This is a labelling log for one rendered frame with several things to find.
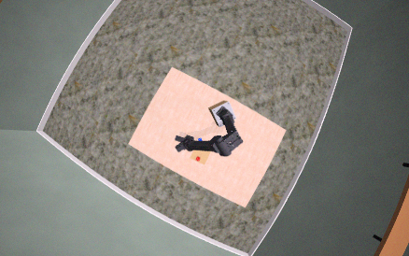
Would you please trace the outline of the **tan flat mat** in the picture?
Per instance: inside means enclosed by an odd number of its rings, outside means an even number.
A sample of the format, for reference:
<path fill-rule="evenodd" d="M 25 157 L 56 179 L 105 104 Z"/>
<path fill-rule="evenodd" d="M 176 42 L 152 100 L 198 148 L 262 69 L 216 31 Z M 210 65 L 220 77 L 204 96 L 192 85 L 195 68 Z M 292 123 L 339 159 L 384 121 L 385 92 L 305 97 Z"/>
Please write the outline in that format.
<path fill-rule="evenodd" d="M 211 151 L 194 150 L 190 158 L 196 161 L 196 158 L 200 157 L 200 161 L 198 163 L 205 164 L 210 152 Z"/>

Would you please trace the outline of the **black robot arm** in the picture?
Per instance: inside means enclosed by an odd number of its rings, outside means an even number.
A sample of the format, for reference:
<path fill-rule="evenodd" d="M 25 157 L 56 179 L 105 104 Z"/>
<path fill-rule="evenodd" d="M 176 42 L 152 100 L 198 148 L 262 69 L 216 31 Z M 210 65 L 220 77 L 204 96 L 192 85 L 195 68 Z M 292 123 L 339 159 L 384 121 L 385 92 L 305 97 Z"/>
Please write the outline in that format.
<path fill-rule="evenodd" d="M 243 143 L 243 139 L 238 134 L 237 130 L 235 129 L 233 125 L 235 121 L 233 120 L 232 117 L 230 117 L 233 114 L 230 114 L 231 112 L 226 109 L 227 108 L 225 107 L 221 107 L 219 111 L 216 113 L 220 117 L 220 120 L 223 121 L 222 124 L 225 125 L 226 131 L 227 131 L 226 135 L 224 136 L 215 135 L 210 139 L 211 141 L 210 140 L 196 141 L 196 140 L 191 140 L 189 137 L 186 137 L 186 136 L 184 140 L 184 137 L 181 138 L 179 135 L 176 135 L 175 141 L 180 142 L 179 144 L 175 146 L 177 152 L 180 152 L 184 149 L 186 149 L 187 151 L 202 150 L 202 151 L 212 151 L 212 152 L 218 153 L 220 156 L 223 155 L 222 157 L 230 156 L 231 155 L 230 152 L 232 152 L 234 149 L 240 146 Z M 231 121 L 231 118 L 233 121 Z"/>

